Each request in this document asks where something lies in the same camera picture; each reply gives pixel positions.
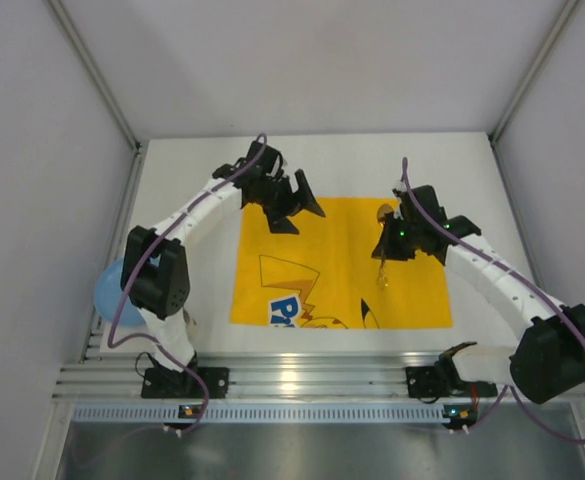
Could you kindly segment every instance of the yellow mat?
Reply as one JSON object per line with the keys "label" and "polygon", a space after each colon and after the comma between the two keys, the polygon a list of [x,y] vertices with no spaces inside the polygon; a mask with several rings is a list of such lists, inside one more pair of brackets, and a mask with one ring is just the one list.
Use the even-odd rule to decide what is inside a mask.
{"label": "yellow mat", "polygon": [[443,267],[417,254],[387,262],[388,285],[377,284],[371,253],[380,205],[394,199],[320,198],[320,218],[291,220],[300,235],[272,235],[261,208],[243,213],[231,321],[304,328],[446,328],[452,326]]}

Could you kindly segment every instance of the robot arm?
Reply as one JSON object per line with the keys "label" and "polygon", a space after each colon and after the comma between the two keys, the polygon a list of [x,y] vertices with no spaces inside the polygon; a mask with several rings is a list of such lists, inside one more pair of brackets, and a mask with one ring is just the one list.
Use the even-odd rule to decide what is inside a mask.
{"label": "robot arm", "polygon": [[[186,252],[200,242],[224,218],[248,203],[263,208],[270,232],[298,234],[287,218],[302,209],[325,216],[307,183],[303,170],[295,172],[297,190],[284,171],[281,153],[258,141],[252,142],[245,158],[234,165],[219,167],[205,187],[170,217],[147,229],[137,226],[127,238],[121,275],[121,288],[144,252],[182,216],[151,258],[146,261],[132,284],[130,301],[139,308],[148,331],[162,347],[184,365],[195,351],[185,329],[182,308],[190,293]],[[180,371],[156,348],[154,357],[170,370]]]}
{"label": "robot arm", "polygon": [[[415,257],[417,250],[435,256],[446,270],[474,287],[519,340],[517,348],[468,342],[444,352],[435,365],[441,391],[462,391],[467,383],[486,381],[516,385],[533,402],[544,403],[585,382],[583,348],[552,308],[510,275],[513,269],[476,225],[463,216],[448,219],[431,186],[412,190],[437,224],[484,253],[485,258],[433,228],[401,185],[393,192],[400,208],[386,215],[381,239],[372,256],[407,261]],[[585,306],[570,308],[557,299],[549,299],[585,336]]]}

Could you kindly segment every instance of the gray wall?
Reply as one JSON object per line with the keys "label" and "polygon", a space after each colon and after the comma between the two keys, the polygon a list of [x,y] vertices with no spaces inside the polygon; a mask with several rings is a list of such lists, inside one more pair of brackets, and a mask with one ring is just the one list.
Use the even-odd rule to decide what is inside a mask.
{"label": "gray wall", "polygon": [[486,131],[562,0],[65,0],[141,138]]}
{"label": "gray wall", "polygon": [[585,2],[500,152],[543,283],[585,303]]}
{"label": "gray wall", "polygon": [[0,0],[0,479],[76,353],[131,151],[41,0]]}

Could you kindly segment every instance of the purple cable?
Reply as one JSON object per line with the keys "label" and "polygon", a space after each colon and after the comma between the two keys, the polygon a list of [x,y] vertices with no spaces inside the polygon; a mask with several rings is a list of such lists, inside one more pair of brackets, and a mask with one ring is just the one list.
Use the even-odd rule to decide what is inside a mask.
{"label": "purple cable", "polygon": [[143,425],[142,427],[134,428],[134,429],[130,430],[129,432],[121,435],[116,440],[114,440],[107,447],[105,447],[101,451],[101,453],[96,454],[94,457],[92,457],[87,462],[81,462],[81,461],[79,461],[79,455],[77,453],[76,444],[73,444],[72,445],[72,449],[71,449],[71,452],[72,452],[72,461],[74,462],[74,464],[76,465],[76,467],[79,470],[86,470],[88,468],[93,467],[97,463],[99,463],[103,457],[106,457],[112,450],[114,450],[115,448],[121,446],[128,439],[130,439],[131,437],[135,436],[137,433],[145,432],[145,431],[148,431],[148,430],[157,430],[157,429],[163,429],[163,426],[162,425]]}
{"label": "purple cable", "polygon": [[[504,271],[508,275],[511,275],[516,280],[518,280],[519,283],[521,283],[523,286],[525,286],[526,288],[528,288],[534,295],[536,295],[538,298],[540,298],[545,304],[547,304],[548,307],[550,307],[550,309],[552,309],[552,311],[559,317],[559,319],[567,327],[567,329],[570,330],[570,333],[572,333],[572,335],[574,335],[574,337],[577,339],[577,341],[579,342],[579,344],[581,345],[581,347],[585,351],[585,337],[581,334],[581,332],[579,332],[579,330],[574,326],[574,324],[572,323],[572,321],[563,313],[563,311],[559,307],[557,307],[554,304],[554,302],[552,302],[552,300],[550,300],[550,298],[545,294],[545,292],[543,290],[541,290],[539,287],[537,287],[536,285],[534,285],[530,280],[528,280],[527,278],[525,278],[519,272],[517,272],[515,270],[512,270],[510,267],[508,267],[504,263],[501,263],[498,260],[495,260],[490,255],[487,255],[485,252],[482,252],[481,250],[479,250],[479,249],[473,247],[472,245],[470,245],[469,243],[464,242],[460,238],[458,238],[455,235],[451,234],[448,230],[446,230],[441,225],[439,225],[436,222],[436,220],[434,220],[425,211],[425,209],[423,208],[423,206],[421,206],[421,204],[417,200],[416,195],[414,195],[414,192],[412,191],[412,188],[410,187],[410,180],[408,179],[408,159],[405,158],[405,157],[403,158],[402,172],[403,172],[403,174],[402,174],[402,177],[401,177],[401,181],[405,183],[406,190],[408,192],[408,195],[410,196],[410,199],[412,200],[412,203],[414,204],[414,206],[416,207],[416,209],[419,211],[419,213],[421,214],[421,216],[423,218],[425,218],[425,220],[430,225],[432,225],[432,227],[434,227],[434,229],[436,231],[438,231],[441,235],[443,235],[443,236],[447,237],[448,239],[450,239],[455,244],[461,245],[463,248],[465,248],[469,252],[472,252],[477,257],[480,257],[483,260],[485,260],[486,262],[490,262],[490,263],[496,265],[497,268],[499,268],[500,270]],[[576,445],[585,445],[585,438],[572,438],[572,437],[568,437],[567,435],[564,435],[564,434],[562,434],[560,432],[557,432],[556,430],[553,430],[552,428],[550,428],[547,425],[545,425],[525,405],[525,403],[521,400],[521,398],[519,397],[519,395],[517,394],[517,392],[514,390],[514,388],[510,386],[510,390],[512,391],[512,394],[514,395],[515,400],[517,401],[517,403],[519,404],[519,406],[521,407],[521,409],[523,410],[523,412],[530,418],[530,420],[532,420],[534,423],[536,423],[539,427],[541,427],[547,433],[549,433],[549,434],[551,434],[551,435],[553,435],[553,436],[555,436],[557,438],[560,438],[561,440],[565,440],[567,442],[574,443]]]}
{"label": "purple cable", "polygon": [[483,416],[481,418],[479,418],[474,425],[472,425],[471,427],[469,427],[468,430],[472,431],[475,428],[483,425],[486,422],[486,420],[490,416],[492,416],[492,414],[496,411],[496,409],[501,404],[501,402],[503,401],[503,399],[505,398],[505,395],[507,393],[508,393],[508,387],[503,387],[503,390],[501,390],[501,393],[499,393],[499,396],[496,397],[496,400],[494,401],[494,403],[492,405],[490,405],[490,408],[488,408],[488,411],[485,412],[483,414]]}
{"label": "purple cable", "polygon": [[[156,345],[156,347],[158,348],[158,350],[163,355],[165,355],[165,357],[168,360],[170,360],[175,365],[178,365],[179,367],[181,367],[185,373],[187,373],[192,378],[194,378],[194,380],[199,384],[199,386],[203,390],[203,404],[201,405],[201,412],[199,413],[199,415],[196,417],[196,419],[194,420],[194,422],[189,427],[187,427],[184,430],[181,430],[181,434],[189,433],[192,430],[194,430],[195,428],[197,428],[199,426],[199,424],[201,423],[201,420],[203,419],[203,416],[204,416],[205,412],[207,411],[208,403],[210,402],[210,392],[208,390],[207,385],[203,381],[203,379],[194,370],[192,370],[187,365],[184,365],[179,360],[177,360],[176,358],[174,358],[174,356],[172,354],[170,354],[165,348],[163,348],[163,346],[159,343],[159,341],[155,337],[153,337],[152,335],[150,335],[150,334],[147,334],[147,333],[132,333],[130,335],[126,335],[125,337],[123,337],[123,338],[121,338],[120,340],[117,340],[117,341],[114,341],[114,335],[116,333],[116,329],[119,326],[119,322],[121,320],[121,314],[123,313],[123,307],[125,305],[125,301],[128,298],[128,296],[130,295],[130,290],[132,289],[132,284],[134,283],[134,281],[139,276],[139,272],[141,271],[141,268],[143,267],[143,265],[145,264],[145,262],[148,260],[148,258],[150,258],[150,255],[152,255],[152,252],[154,252],[154,250],[156,250],[156,248],[159,246],[159,244],[170,234],[170,232],[172,232],[176,227],[178,227],[181,224],[181,222],[183,222],[183,220],[185,220],[187,218],[187,216],[192,212],[192,210],[194,210],[197,207],[197,205],[199,205],[203,200],[205,200],[210,195],[212,195],[212,192],[216,192],[216,191],[220,190],[221,188],[223,188],[224,186],[226,186],[228,183],[233,182],[237,178],[241,177],[242,175],[244,175],[248,170],[250,170],[259,161],[259,159],[261,158],[261,156],[265,152],[265,147],[267,146],[268,138],[265,135],[265,133],[261,133],[261,134],[259,134],[256,137],[256,140],[257,140],[257,142],[259,140],[262,140],[263,141],[263,145],[261,145],[261,148],[259,149],[259,151],[257,152],[257,154],[254,156],[254,158],[252,160],[250,160],[249,162],[247,162],[245,165],[243,165],[241,168],[239,168],[236,172],[234,172],[232,175],[230,175],[227,179],[223,180],[219,184],[217,184],[214,187],[212,187],[212,189],[211,189],[210,192],[205,191],[201,195],[199,195],[198,197],[196,197],[192,201],[192,203],[187,207],[187,209],[185,210],[185,212],[181,213],[174,220],[174,222],[172,222],[172,224],[168,228],[166,228],[165,231],[163,233],[161,233],[154,240],[154,242],[152,242],[152,244],[150,244],[150,246],[143,253],[143,255],[141,255],[141,258],[139,259],[139,261],[137,262],[137,264],[134,266],[134,269],[132,270],[132,273],[130,274],[130,278],[128,279],[127,283],[125,284],[125,288],[123,289],[123,293],[121,295],[121,299],[119,300],[119,304],[118,304],[117,309],[116,309],[116,312],[114,314],[114,318],[112,319],[112,326],[110,327],[110,333],[108,334],[108,342],[107,342],[107,345],[111,349],[118,348],[121,345],[123,345],[125,342],[127,342],[129,340],[132,340],[133,338],[144,338],[146,340],[150,340],[152,343],[154,343]],[[112,442],[112,444],[110,444],[108,447],[106,447],[106,449],[103,452],[101,452],[96,457],[94,457],[93,459],[91,459],[89,462],[83,464],[79,468],[89,468],[89,467],[93,466],[99,460],[101,460],[101,458],[104,455],[106,455],[107,453],[109,453],[112,448],[115,448],[115,447],[121,445],[128,438],[136,435],[137,433],[140,433],[140,432],[143,432],[143,431],[146,431],[146,430],[150,430],[150,429],[153,429],[153,428],[158,428],[158,426],[156,426],[156,425],[147,426],[146,425],[146,426],[136,428],[136,429],[134,429],[134,430],[126,433],[125,435],[123,435],[118,440],[115,440],[114,442]],[[76,454],[74,454],[73,456],[74,456],[75,463],[78,464],[78,462],[76,462]]]}

